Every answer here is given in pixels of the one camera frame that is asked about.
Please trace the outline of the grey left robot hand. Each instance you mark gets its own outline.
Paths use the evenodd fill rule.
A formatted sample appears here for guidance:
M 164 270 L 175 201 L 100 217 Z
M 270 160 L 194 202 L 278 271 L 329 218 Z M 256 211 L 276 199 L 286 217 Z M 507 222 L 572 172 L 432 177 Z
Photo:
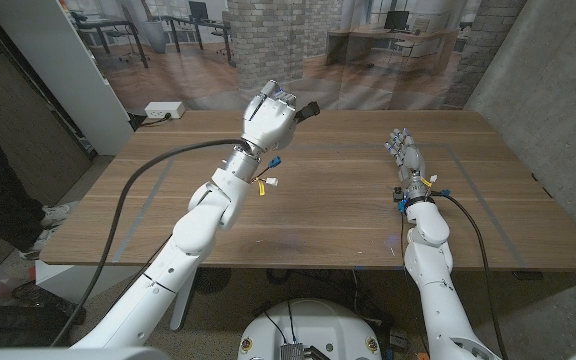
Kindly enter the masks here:
M 251 100 L 243 115 L 242 138 L 250 154 L 258 156 L 269 150 L 286 148 L 296 130 L 296 96 L 269 80 Z

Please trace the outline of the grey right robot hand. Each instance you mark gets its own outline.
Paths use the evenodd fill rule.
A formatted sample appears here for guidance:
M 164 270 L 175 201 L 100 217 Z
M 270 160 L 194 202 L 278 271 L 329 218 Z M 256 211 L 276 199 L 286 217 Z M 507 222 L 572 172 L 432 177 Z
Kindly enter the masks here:
M 426 175 L 425 160 L 408 130 L 395 128 L 385 147 L 399 168 L 399 180 L 407 197 L 429 197 L 437 176 Z

